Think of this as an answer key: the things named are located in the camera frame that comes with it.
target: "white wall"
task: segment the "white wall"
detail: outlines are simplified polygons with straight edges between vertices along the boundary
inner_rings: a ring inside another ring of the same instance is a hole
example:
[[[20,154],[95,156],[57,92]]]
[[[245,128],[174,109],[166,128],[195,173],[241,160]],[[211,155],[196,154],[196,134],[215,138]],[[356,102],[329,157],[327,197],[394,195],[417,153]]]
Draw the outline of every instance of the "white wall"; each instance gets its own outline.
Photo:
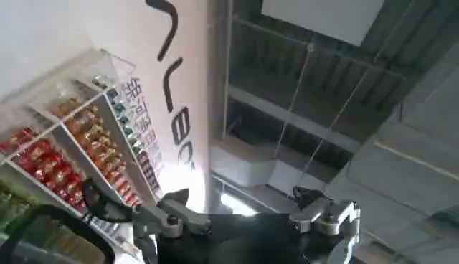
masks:
[[[90,47],[104,48],[136,65],[166,169],[159,182],[165,192],[191,187],[190,200],[203,209],[208,175],[207,77],[208,1],[170,1],[179,14],[175,38],[163,62],[157,59],[171,28],[170,17],[144,0],[16,0],[0,3],[0,97],[19,89]],[[179,57],[183,65],[171,75],[174,112],[163,93],[166,69]],[[178,167],[171,119],[187,106],[195,172]]]
[[[267,184],[274,161],[255,147],[228,135],[210,149],[212,171],[243,187]]]

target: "white panel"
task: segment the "white panel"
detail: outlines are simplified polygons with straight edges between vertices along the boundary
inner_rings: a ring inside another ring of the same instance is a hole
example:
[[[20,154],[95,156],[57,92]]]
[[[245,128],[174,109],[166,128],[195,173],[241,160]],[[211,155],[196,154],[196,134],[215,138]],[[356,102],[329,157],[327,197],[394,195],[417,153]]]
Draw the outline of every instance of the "white panel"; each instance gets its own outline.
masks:
[[[264,15],[360,46],[384,0],[264,0]]]
[[[247,176],[251,169],[249,162],[218,146],[212,147],[210,153],[210,166],[213,171],[239,185],[247,186]]]

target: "robotic arm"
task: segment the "robotic arm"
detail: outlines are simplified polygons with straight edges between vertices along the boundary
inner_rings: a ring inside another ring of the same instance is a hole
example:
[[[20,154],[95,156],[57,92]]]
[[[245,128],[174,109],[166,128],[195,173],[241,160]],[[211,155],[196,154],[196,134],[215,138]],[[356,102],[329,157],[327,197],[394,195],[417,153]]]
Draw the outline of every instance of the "robotic arm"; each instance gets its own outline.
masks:
[[[360,209],[355,202],[336,204],[321,195],[295,214],[244,217],[197,214],[176,199],[183,193],[167,194],[157,205],[140,204],[116,213],[125,212],[125,221],[133,223],[134,243],[146,264],[347,264],[359,242]],[[91,198],[87,201],[91,213],[114,221],[108,215],[122,205],[109,206],[113,201],[106,201],[110,198],[103,194],[96,198],[96,203]],[[151,235],[156,236],[157,248]]]

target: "hanging wire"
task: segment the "hanging wire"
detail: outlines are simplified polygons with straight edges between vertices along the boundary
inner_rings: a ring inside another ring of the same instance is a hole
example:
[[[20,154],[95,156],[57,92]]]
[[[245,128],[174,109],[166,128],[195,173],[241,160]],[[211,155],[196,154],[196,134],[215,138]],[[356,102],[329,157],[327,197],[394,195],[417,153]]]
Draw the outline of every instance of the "hanging wire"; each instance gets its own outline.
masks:
[[[416,2],[416,0],[411,0],[410,4],[407,6],[407,8],[405,9],[405,11],[403,12],[403,14],[400,16],[400,18],[397,20],[397,23],[395,24],[395,27],[392,27],[391,31],[389,32],[387,38],[384,40],[382,46],[379,48],[378,52],[375,54],[375,56],[373,57],[373,60],[372,60],[372,64],[375,64],[377,62],[377,60],[381,57],[382,55],[382,52],[384,51],[384,49],[386,48],[386,46],[389,44],[389,41],[392,40],[393,36],[395,35],[395,33],[397,32],[397,30],[400,28],[400,26],[402,25],[402,22],[405,20],[405,17],[410,13],[412,7],[414,6],[414,3]],[[341,109],[339,110],[338,114],[335,116],[335,118],[333,119],[333,121],[331,122],[330,126],[328,127],[327,129],[327,132],[325,133],[325,136],[323,136],[321,138],[321,140],[319,141],[319,144],[317,145],[316,149],[314,150],[314,152],[312,153],[311,157],[309,158],[309,160],[306,162],[306,165],[304,166],[302,172],[301,172],[301,176],[300,178],[298,179],[296,185],[299,185],[300,182],[303,180],[307,170],[309,169],[309,166],[311,165],[312,161],[314,160],[314,158],[316,157],[317,153],[318,153],[318,150],[321,148],[323,142],[328,138],[330,132],[332,132],[333,130],[333,127],[336,125],[336,123],[338,122],[338,119],[341,117],[341,114],[346,110],[346,107],[347,105],[351,102],[352,98],[354,97],[354,95],[356,94],[357,90],[359,90],[361,84],[363,83],[363,81],[365,80],[365,78],[368,76],[368,74],[370,73],[370,70],[371,68],[370,67],[367,67],[364,71],[364,74],[362,74],[362,76],[360,77],[360,80],[358,81],[358,83],[354,86],[354,89],[352,90],[351,94],[349,95],[349,97],[346,99],[346,101],[344,102],[343,106],[341,107]]]
[[[278,144],[275,147],[273,158],[276,158],[278,156],[280,144],[282,143],[282,139],[284,137],[285,130],[286,130],[287,126],[290,124],[290,119],[292,118],[292,110],[293,110],[293,106],[295,105],[295,101],[296,101],[296,97],[298,95],[298,91],[300,90],[300,87],[303,84],[303,76],[304,76],[304,72],[305,72],[306,66],[308,65],[311,53],[315,52],[313,41],[306,47],[306,49],[308,50],[308,52],[306,53],[306,58],[304,60],[303,66],[301,67],[300,77],[298,78],[298,82],[296,84],[296,89],[295,89],[295,92],[293,94],[292,101],[290,103],[290,106],[288,107],[288,115],[287,115],[287,118],[284,120],[284,123],[282,125],[282,131],[280,132],[279,141],[278,141]]]
[[[226,57],[225,57],[225,69],[224,69],[224,102],[223,102],[223,128],[222,138],[227,136],[227,114],[228,114],[228,87],[230,86],[230,65],[231,65],[231,43],[232,43],[232,13],[233,13],[233,1],[228,1],[228,12],[227,12],[227,46],[226,46]]]

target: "metal rod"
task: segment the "metal rod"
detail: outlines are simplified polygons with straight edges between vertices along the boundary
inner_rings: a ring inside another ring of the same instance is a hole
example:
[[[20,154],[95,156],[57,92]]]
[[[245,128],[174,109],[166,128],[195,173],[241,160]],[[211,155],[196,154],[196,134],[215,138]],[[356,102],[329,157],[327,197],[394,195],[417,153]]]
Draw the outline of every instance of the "metal rod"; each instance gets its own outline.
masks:
[[[268,28],[260,26],[260,25],[258,25],[256,23],[249,22],[247,20],[241,19],[238,16],[233,16],[233,21],[237,22],[239,24],[243,24],[243,25],[248,26],[248,27],[252,27],[253,29],[260,30],[262,32],[266,32],[268,34],[272,34],[272,35],[274,35],[276,37],[288,40],[290,42],[295,42],[296,44],[299,44],[299,45],[306,46],[306,45],[311,43],[311,42],[307,42],[307,41],[303,41],[303,40],[295,39],[293,37],[286,36],[286,35],[284,35],[282,33],[274,31],[272,29],[268,29]],[[402,78],[403,80],[406,80],[408,78],[407,76],[403,75],[402,73],[394,72],[392,70],[384,69],[383,67],[375,65],[374,64],[374,60],[373,60],[373,63],[365,62],[363,60],[358,60],[358,59],[356,59],[354,57],[346,56],[346,55],[343,54],[343,52],[340,52],[339,50],[336,50],[336,49],[326,49],[326,48],[323,48],[323,47],[316,47],[316,49],[319,52],[323,52],[323,53],[326,53],[326,54],[329,54],[329,55],[332,55],[332,56],[338,56],[338,57],[341,57],[341,58],[345,58],[345,59],[351,60],[351,61],[353,61],[353,62],[355,62],[357,64],[363,65],[365,67],[370,67],[373,70],[386,72],[386,73],[388,73],[390,75],[393,75],[395,77]]]
[[[230,85],[230,60],[231,60],[231,38],[232,38],[232,12],[233,12],[233,0],[228,1],[228,24],[227,24],[227,50],[226,50],[226,62],[225,62],[225,77],[224,77],[224,102],[223,102],[223,131],[222,136],[227,136],[227,112],[228,112],[228,86]]]
[[[403,14],[400,16],[400,18],[397,20],[397,23],[395,25],[395,27],[393,27],[390,31],[390,33],[388,34],[388,37],[385,39],[383,45],[381,46],[381,48],[378,50],[378,52],[376,53],[376,55],[374,56],[373,58],[373,63],[375,63],[379,57],[382,55],[382,51],[385,49],[385,47],[387,46],[387,44],[389,43],[389,40],[391,40],[395,34],[395,32],[399,29],[399,27],[401,26],[402,22],[404,21],[404,18],[409,14],[412,6],[413,6],[413,3],[415,2],[415,0],[411,0],[410,4],[407,6],[407,8],[405,9],[405,11],[403,12]],[[336,125],[336,123],[338,122],[338,119],[341,117],[341,114],[344,112],[344,110],[346,110],[346,107],[347,105],[351,102],[353,96],[356,94],[356,91],[360,88],[361,84],[363,83],[363,81],[365,80],[365,78],[367,77],[367,75],[369,74],[369,69],[370,67],[367,67],[364,71],[364,74],[362,74],[362,76],[360,77],[360,80],[358,81],[358,83],[354,86],[354,89],[352,90],[351,94],[349,95],[349,97],[346,99],[346,101],[344,102],[343,106],[341,107],[341,109],[339,110],[338,114],[335,116],[335,118],[333,119],[333,121],[331,122],[330,126],[328,127],[328,130],[327,132],[325,133],[325,136],[321,138],[321,140],[319,141],[319,144],[317,145],[316,149],[314,150],[313,154],[311,155],[311,157],[309,158],[309,160],[306,162],[306,165],[304,166],[304,169],[302,170],[301,172],[301,176],[300,178],[298,179],[297,181],[297,184],[299,184],[301,182],[301,180],[303,179],[303,177],[305,176],[309,166],[311,165],[311,162],[312,160],[314,160],[314,158],[316,157],[317,153],[318,153],[318,150],[321,148],[323,142],[328,138],[328,135],[330,134],[330,132],[332,132],[333,130],[333,127]]]
[[[428,163],[427,161],[423,161],[422,159],[419,159],[416,156],[413,156],[411,154],[407,154],[405,152],[401,152],[400,150],[398,150],[398,149],[396,149],[396,148],[394,148],[392,146],[389,146],[386,143],[382,143],[381,141],[375,141],[374,145],[378,146],[381,149],[385,149],[387,151],[390,151],[393,154],[401,156],[402,158],[405,158],[405,159],[413,161],[413,162],[415,162],[417,164],[426,166],[427,168],[432,169],[433,171],[435,171],[435,172],[437,172],[439,174],[445,175],[447,177],[450,177],[451,179],[459,181],[459,176],[458,175],[456,175],[456,174],[454,174],[452,172],[449,172],[449,171],[447,171],[445,169],[442,169],[440,167],[437,167],[435,165],[432,165],[432,164]]]
[[[296,89],[295,89],[295,92],[294,92],[293,97],[292,97],[292,101],[290,103],[290,106],[288,107],[288,115],[287,115],[287,118],[284,120],[284,123],[282,125],[282,131],[280,132],[279,141],[278,141],[278,144],[275,147],[273,158],[276,158],[278,156],[280,144],[282,143],[282,139],[284,137],[285,130],[286,130],[287,126],[290,124],[290,119],[292,117],[293,106],[295,105],[295,101],[296,101],[296,97],[298,95],[298,91],[300,90],[301,83],[303,82],[304,71],[306,69],[306,66],[308,65],[309,57],[311,56],[312,52],[315,52],[313,50],[313,48],[309,48],[308,47],[308,53],[306,53],[306,58],[304,60],[303,66],[301,68],[301,74],[300,74],[300,77],[298,78],[298,82],[297,82]]]

